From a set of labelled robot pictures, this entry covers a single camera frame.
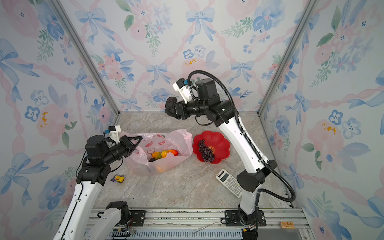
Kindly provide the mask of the black mounting plate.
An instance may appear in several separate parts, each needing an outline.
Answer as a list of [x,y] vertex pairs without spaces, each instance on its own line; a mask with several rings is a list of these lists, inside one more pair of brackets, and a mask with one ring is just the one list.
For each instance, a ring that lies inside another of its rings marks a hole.
[[145,210],[130,210],[129,211],[129,227],[143,227],[146,218]]
[[[264,215],[264,212],[261,210],[256,211],[257,218],[257,226],[258,227],[266,227],[266,217]],[[241,222],[241,219],[239,217],[239,211],[238,210],[226,210],[225,211],[225,217],[222,218],[221,223],[226,225],[227,227],[245,227]]]

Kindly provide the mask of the red flower-shaped plate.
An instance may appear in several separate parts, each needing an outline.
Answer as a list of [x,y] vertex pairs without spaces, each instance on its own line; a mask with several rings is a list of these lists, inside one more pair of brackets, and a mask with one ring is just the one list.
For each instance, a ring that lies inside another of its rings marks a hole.
[[193,153],[197,156],[198,160],[203,163],[202,155],[199,153],[199,141],[205,140],[206,146],[213,150],[215,160],[211,164],[219,164],[222,160],[230,156],[230,142],[219,132],[204,131],[200,135],[194,137]]

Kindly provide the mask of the right corner aluminium post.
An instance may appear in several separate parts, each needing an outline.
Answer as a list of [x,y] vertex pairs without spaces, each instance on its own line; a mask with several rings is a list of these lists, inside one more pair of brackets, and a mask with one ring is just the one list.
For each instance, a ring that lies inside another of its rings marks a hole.
[[285,70],[285,68],[288,65],[292,55],[294,54],[296,47],[298,45],[298,42],[299,42],[300,38],[302,37],[302,35],[304,34],[304,30],[306,29],[306,27],[310,21],[310,18],[314,14],[315,8],[316,8],[318,3],[319,3],[319,1],[310,0],[310,1],[308,1],[307,6],[304,8],[303,15],[301,16],[300,21],[299,21],[299,23],[298,23],[298,25],[294,31],[294,34],[292,35],[292,39],[290,40],[289,44],[287,45],[287,49],[283,54],[281,64],[278,67],[276,74],[272,78],[272,81],[271,81],[269,87],[267,88],[267,92],[266,92],[266,94],[263,98],[262,104],[260,105],[260,108],[257,112],[259,118],[262,116],[263,112],[266,110],[268,102],[269,102],[270,98],[272,97],[273,92],[280,81],[280,77],[283,75],[283,71]]

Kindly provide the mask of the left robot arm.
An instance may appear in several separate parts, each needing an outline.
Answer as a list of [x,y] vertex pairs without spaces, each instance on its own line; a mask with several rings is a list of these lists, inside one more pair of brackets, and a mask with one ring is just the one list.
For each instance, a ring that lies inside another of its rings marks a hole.
[[87,140],[86,156],[76,176],[74,195],[55,240],[104,240],[116,225],[126,227],[131,223],[128,204],[111,202],[97,223],[86,231],[94,203],[112,172],[111,164],[129,157],[142,139],[141,136],[122,136],[115,141],[96,135]]

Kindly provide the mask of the white scientific calculator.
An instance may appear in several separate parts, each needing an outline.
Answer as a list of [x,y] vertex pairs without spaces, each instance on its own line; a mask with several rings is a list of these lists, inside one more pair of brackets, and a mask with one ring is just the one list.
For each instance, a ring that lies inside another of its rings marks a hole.
[[232,176],[228,171],[222,169],[217,175],[216,179],[229,190],[236,198],[240,199],[242,196],[242,187],[237,179]]

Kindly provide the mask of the small yellow blue toy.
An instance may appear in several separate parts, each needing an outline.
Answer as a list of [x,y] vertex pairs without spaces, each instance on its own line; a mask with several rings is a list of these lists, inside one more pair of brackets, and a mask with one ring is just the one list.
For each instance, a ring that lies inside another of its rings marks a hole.
[[123,183],[124,180],[125,180],[125,176],[123,176],[123,175],[115,175],[115,176],[111,179],[112,182],[117,182],[117,183]]

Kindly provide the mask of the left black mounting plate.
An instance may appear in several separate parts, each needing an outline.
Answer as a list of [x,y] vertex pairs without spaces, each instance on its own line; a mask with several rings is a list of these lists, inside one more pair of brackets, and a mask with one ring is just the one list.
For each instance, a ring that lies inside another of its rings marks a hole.
[[130,210],[129,211],[129,227],[143,227],[146,218],[145,210]]

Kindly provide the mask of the orange red chili pepper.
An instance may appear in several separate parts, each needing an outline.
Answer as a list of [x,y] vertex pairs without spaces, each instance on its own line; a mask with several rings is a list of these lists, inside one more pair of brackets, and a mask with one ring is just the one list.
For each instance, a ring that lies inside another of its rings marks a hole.
[[158,160],[158,159],[162,159],[163,156],[161,152],[155,152],[155,153],[152,153],[152,158]]

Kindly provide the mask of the corner aluminium post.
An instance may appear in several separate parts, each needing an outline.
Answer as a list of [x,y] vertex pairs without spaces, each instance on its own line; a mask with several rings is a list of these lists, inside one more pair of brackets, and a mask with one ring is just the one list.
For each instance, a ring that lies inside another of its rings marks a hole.
[[83,60],[85,66],[90,71],[92,77],[96,81],[98,87],[100,88],[102,94],[105,96],[107,103],[111,106],[112,111],[116,116],[120,115],[120,111],[112,98],[109,90],[107,89],[107,85],[104,83],[102,78],[100,77],[96,66],[94,65],[92,58],[87,51],[85,45],[82,43],[81,38],[75,29],[73,23],[71,22],[68,14],[66,13],[62,3],[57,0],[48,1],[49,5],[52,7],[54,13],[58,16],[60,23],[63,25],[64,29],[68,32],[72,41],[74,42],[75,48],[77,52],[80,54],[81,59]]
[[266,94],[263,98],[262,104],[260,105],[260,108],[257,112],[259,118],[262,116],[263,112],[266,110],[268,102],[269,102],[270,98],[272,97],[273,92],[280,81],[280,77],[283,75],[283,71],[285,70],[285,68],[288,65],[292,55],[294,54],[296,47],[298,45],[298,42],[299,42],[300,38],[302,37],[302,35],[304,34],[304,30],[306,29],[306,27],[310,21],[310,18],[314,14],[315,8],[316,8],[318,3],[319,3],[319,1],[310,0],[310,1],[308,1],[307,6],[304,8],[303,15],[301,16],[300,21],[299,21],[299,23],[298,23],[298,25],[294,31],[294,34],[292,35],[292,39],[290,40],[289,44],[287,45],[287,49],[283,54],[281,64],[278,67],[276,74],[272,78],[272,81],[271,81],[269,87],[267,88],[267,92],[266,92]]

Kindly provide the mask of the small wooden block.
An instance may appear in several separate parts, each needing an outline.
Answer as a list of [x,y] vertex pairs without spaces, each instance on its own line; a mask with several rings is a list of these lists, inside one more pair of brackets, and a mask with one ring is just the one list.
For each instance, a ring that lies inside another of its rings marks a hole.
[[295,224],[293,222],[280,222],[282,229],[295,229]]

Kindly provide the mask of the dark purple grape bunch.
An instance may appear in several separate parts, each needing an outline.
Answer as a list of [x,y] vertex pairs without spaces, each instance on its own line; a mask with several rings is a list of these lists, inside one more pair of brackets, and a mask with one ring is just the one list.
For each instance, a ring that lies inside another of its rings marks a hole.
[[200,140],[198,147],[199,153],[202,155],[202,159],[204,162],[212,163],[215,160],[213,150],[206,146],[205,140]]

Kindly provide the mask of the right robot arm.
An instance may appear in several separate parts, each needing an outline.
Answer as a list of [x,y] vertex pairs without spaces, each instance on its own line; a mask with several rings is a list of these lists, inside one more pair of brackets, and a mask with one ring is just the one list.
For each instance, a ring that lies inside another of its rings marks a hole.
[[[203,79],[196,82],[193,87],[185,79],[179,79],[173,84],[182,100],[169,98],[166,102],[166,113],[178,120],[185,120],[191,116],[205,116],[228,138],[239,154],[245,170],[237,176],[237,181],[242,188],[241,202],[238,207],[240,222],[245,226],[255,225],[258,221],[259,189],[266,177],[275,169],[274,160],[268,160],[259,152],[257,147],[252,147],[252,139],[246,137],[247,132],[234,107],[228,100],[221,100],[217,92],[215,81]],[[193,97],[192,90],[197,90],[197,97]]]

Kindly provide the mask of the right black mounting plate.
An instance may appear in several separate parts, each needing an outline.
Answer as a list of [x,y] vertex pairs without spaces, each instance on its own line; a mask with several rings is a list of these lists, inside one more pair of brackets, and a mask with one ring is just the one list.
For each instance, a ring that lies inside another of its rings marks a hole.
[[[264,215],[264,212],[261,210],[256,211],[257,218],[257,226],[258,227],[266,227],[266,217]],[[226,225],[227,227],[245,227],[241,222],[241,219],[239,217],[239,211],[238,210],[226,210],[225,211],[225,217],[222,218],[221,223]]]

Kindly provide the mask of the dark avocado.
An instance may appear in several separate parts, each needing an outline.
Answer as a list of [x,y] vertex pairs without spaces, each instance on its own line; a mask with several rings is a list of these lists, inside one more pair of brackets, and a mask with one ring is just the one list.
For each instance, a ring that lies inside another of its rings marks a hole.
[[178,102],[178,100],[176,97],[167,98],[166,104],[165,104],[165,113],[168,116],[174,117],[174,118],[178,117],[177,111],[176,111],[176,103],[177,102]]

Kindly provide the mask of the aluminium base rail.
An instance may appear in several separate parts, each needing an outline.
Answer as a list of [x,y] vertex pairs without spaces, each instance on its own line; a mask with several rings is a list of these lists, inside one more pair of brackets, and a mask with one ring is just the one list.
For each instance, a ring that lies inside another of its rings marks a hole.
[[[257,223],[227,227],[221,223],[226,210],[236,209],[138,209],[145,210],[143,227],[116,225],[105,240],[313,240],[302,209],[259,209],[267,226]],[[104,210],[93,209],[86,231],[99,220]],[[295,229],[282,229],[280,222],[293,222]]]

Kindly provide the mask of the pink plastic bag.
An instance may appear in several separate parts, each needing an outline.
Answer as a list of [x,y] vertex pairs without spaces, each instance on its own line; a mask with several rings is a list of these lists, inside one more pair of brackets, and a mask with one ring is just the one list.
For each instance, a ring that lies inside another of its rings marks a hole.
[[[142,136],[134,153],[125,159],[127,166],[135,176],[154,176],[165,173],[178,166],[193,153],[193,136],[185,129],[170,133],[129,134],[122,132],[120,136]],[[177,157],[168,153],[166,158],[153,159],[152,153],[164,150],[177,150]]]

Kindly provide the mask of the left corner aluminium post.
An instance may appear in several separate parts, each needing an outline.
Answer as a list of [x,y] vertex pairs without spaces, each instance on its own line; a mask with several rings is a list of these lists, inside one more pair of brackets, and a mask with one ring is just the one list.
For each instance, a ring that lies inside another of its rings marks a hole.
[[100,77],[96,66],[94,65],[92,58],[87,51],[85,45],[82,43],[81,38],[75,29],[73,23],[71,22],[68,14],[66,13],[62,3],[57,0],[48,1],[49,5],[52,7],[54,13],[58,16],[60,23],[63,25],[64,29],[68,32],[72,41],[74,42],[75,48],[77,52],[80,54],[81,59],[83,60],[85,66],[90,71],[92,77],[96,81],[98,87],[100,88],[102,94],[105,96],[107,103],[111,106],[112,111],[116,116],[120,115],[120,111],[112,98],[109,90],[107,89],[107,85],[104,83],[102,78]]

